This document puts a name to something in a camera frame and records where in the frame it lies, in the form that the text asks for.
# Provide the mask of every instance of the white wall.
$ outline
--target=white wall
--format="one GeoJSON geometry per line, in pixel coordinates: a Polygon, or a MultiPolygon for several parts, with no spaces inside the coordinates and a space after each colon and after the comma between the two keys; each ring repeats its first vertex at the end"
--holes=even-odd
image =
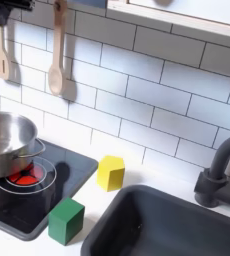
{"type": "Polygon", "coordinates": [[[0,79],[0,110],[31,118],[52,141],[196,180],[230,137],[230,38],[70,4],[67,89],[55,97],[53,7],[41,2],[9,20],[13,75],[0,79]]]}

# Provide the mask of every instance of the green wooden block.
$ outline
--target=green wooden block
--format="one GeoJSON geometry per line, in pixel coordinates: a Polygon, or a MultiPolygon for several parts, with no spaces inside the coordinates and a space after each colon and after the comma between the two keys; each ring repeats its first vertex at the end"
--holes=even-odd
{"type": "Polygon", "coordinates": [[[48,234],[66,245],[83,227],[85,206],[66,198],[49,213],[48,234]]]}

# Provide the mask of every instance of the black faucet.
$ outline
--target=black faucet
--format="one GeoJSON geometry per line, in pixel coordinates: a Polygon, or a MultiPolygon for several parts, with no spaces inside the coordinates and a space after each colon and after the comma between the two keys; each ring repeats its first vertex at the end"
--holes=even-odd
{"type": "Polygon", "coordinates": [[[196,201],[207,208],[219,202],[230,204],[230,181],[225,175],[230,160],[230,138],[217,150],[210,168],[200,173],[194,192],[196,201]]]}

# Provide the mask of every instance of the stove burner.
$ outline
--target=stove burner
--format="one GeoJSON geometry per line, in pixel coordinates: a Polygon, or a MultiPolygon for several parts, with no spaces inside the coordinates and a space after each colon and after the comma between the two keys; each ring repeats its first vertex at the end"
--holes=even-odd
{"type": "Polygon", "coordinates": [[[57,176],[55,166],[48,160],[35,157],[25,170],[0,179],[0,189],[17,195],[30,195],[49,188],[57,176]]]}
{"type": "Polygon", "coordinates": [[[12,176],[7,178],[7,181],[19,186],[31,186],[36,185],[45,178],[47,172],[43,166],[39,165],[38,163],[31,163],[29,164],[25,170],[22,170],[19,173],[16,173],[12,176]]]}

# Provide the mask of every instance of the stainless steel pot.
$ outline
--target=stainless steel pot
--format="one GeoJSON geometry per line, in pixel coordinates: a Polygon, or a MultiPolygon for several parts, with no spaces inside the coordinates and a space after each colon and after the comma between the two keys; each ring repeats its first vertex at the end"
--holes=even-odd
{"type": "Polygon", "coordinates": [[[31,120],[0,112],[0,178],[23,170],[30,164],[32,157],[45,151],[45,145],[36,137],[37,128],[31,120]],[[42,149],[31,153],[35,140],[42,149]]]}

